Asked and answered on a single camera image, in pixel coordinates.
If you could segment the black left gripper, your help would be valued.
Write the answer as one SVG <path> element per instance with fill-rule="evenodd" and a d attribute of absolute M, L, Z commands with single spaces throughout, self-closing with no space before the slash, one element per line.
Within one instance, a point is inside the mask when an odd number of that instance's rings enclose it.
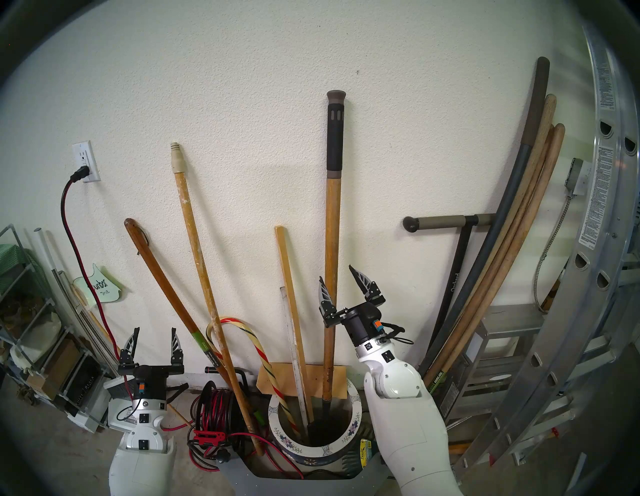
<path fill-rule="evenodd" d="M 133 379 L 127 379 L 127 383 L 134 400 L 166 400 L 167 378 L 184 373 L 184 354 L 177 329 L 171 328 L 171 365 L 139 365 L 135 362 L 139 332 L 140 328 L 135 328 L 121 349 L 118 374 L 133 377 Z"/>

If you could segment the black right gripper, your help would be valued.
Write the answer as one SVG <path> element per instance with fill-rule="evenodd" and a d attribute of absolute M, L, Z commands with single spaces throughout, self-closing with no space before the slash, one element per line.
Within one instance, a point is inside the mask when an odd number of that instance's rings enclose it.
<path fill-rule="evenodd" d="M 328 288 L 320 276 L 319 310 L 321 315 L 324 316 L 324 326 L 326 328 L 343 325 L 354 347 L 358 347 L 371 339 L 386 335 L 385 328 L 381 322 L 382 313 L 378 309 L 386 300 L 375 281 L 355 269 L 352 265 L 349 265 L 349 270 L 364 295 L 365 302 L 352 308 L 337 310 Z"/>

